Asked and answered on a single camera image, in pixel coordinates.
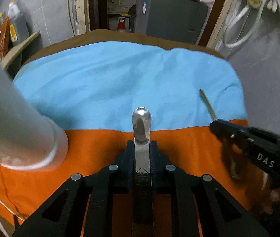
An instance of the red object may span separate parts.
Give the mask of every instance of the red object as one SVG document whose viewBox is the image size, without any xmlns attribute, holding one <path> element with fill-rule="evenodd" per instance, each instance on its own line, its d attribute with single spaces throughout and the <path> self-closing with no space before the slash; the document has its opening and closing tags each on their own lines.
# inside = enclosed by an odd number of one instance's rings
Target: red object
<svg viewBox="0 0 280 237">
<path fill-rule="evenodd" d="M 118 26 L 117 26 L 117 31 L 125 32 L 126 31 L 125 18 L 119 18 L 118 20 L 119 20 L 119 22 L 118 22 Z"/>
</svg>

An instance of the white hose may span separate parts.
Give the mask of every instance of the white hose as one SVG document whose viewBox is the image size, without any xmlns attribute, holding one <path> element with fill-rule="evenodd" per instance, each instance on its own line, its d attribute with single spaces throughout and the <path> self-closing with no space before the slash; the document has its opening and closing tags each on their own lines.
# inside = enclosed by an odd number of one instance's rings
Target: white hose
<svg viewBox="0 0 280 237">
<path fill-rule="evenodd" d="M 249 3 L 247 3 L 247 5 L 242 9 L 242 11 L 235 17 L 235 19 L 233 21 L 231 21 L 231 23 L 228 25 L 226 31 L 223 33 L 223 44 L 228 47 L 228 48 L 233 48 L 236 47 L 242 43 L 244 43 L 247 39 L 250 38 L 250 36 L 254 33 L 254 31 L 257 29 L 258 27 L 258 23 L 259 20 L 262 16 L 262 12 L 265 6 L 266 0 L 263 0 L 261 3 L 261 6 L 258 10 L 257 16 L 256 16 L 256 20 L 252 26 L 252 28 L 249 30 L 249 32 L 239 41 L 234 42 L 234 43 L 227 43 L 226 41 L 226 36 L 227 33 L 229 33 L 231 31 L 231 29 L 234 27 L 234 25 L 248 12 L 248 10 L 251 9 L 251 6 L 249 5 Z"/>
</svg>

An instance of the silver screw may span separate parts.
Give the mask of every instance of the silver screw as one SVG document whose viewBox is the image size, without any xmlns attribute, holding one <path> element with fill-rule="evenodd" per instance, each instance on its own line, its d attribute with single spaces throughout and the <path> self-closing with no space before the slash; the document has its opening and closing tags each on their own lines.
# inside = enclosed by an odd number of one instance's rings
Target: silver screw
<svg viewBox="0 0 280 237">
<path fill-rule="evenodd" d="M 109 169 L 110 171 L 116 171 L 116 170 L 118 169 L 118 166 L 117 166 L 116 164 L 112 164 L 112 165 L 110 165 L 110 166 L 108 167 L 108 169 Z"/>
<path fill-rule="evenodd" d="M 71 176 L 71 179 L 74 180 L 74 181 L 77 181 L 77 180 L 79 180 L 80 178 L 81 178 L 81 175 L 78 174 L 78 173 L 73 174 L 73 175 Z"/>
<path fill-rule="evenodd" d="M 210 175 L 203 175 L 203 180 L 206 182 L 210 182 L 212 180 L 212 177 Z"/>
<path fill-rule="evenodd" d="M 174 171 L 175 169 L 176 169 L 176 167 L 174 165 L 167 165 L 166 166 L 167 171 Z"/>
</svg>

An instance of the triangular cutout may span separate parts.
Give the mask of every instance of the triangular cutout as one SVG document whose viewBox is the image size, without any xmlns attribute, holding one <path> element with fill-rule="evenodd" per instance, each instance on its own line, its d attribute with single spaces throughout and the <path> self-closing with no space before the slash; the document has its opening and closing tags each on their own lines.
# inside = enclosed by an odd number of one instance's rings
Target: triangular cutout
<svg viewBox="0 0 280 237">
<path fill-rule="evenodd" d="M 241 217 L 240 212 L 226 199 L 225 196 L 223 196 L 219 190 L 215 191 L 215 196 L 225 222 L 230 222 Z"/>
<path fill-rule="evenodd" d="M 69 189 L 65 189 L 58 198 L 43 212 L 42 217 L 53 222 L 60 220 L 64 205 L 69 196 Z"/>
</svg>

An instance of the brown cloth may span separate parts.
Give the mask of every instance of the brown cloth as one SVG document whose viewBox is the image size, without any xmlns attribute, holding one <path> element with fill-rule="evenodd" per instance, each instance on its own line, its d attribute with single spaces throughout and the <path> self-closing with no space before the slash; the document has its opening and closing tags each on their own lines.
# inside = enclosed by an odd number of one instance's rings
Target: brown cloth
<svg viewBox="0 0 280 237">
<path fill-rule="evenodd" d="M 138 34 L 138 33 L 123 33 L 123 32 L 115 32 L 106 29 L 96 29 L 89 33 L 82 34 L 70 38 L 68 40 L 65 40 L 63 42 L 59 42 L 50 45 L 46 48 L 43 48 L 42 50 L 40 50 L 39 52 L 31 56 L 26 61 L 26 63 L 51 54 L 55 54 L 57 52 L 61 52 L 63 50 L 76 48 L 76 47 L 97 43 L 97 42 L 109 42 L 109 41 L 132 42 L 132 43 L 139 43 L 144 45 L 152 45 L 152 46 L 161 47 L 165 50 L 170 50 L 173 48 L 185 48 L 192 51 L 205 52 L 223 59 L 222 55 L 217 51 L 198 45 L 193 45 L 193 44 L 183 43 L 183 42 L 168 41 L 161 38 L 149 37 L 144 34 Z"/>
</svg>

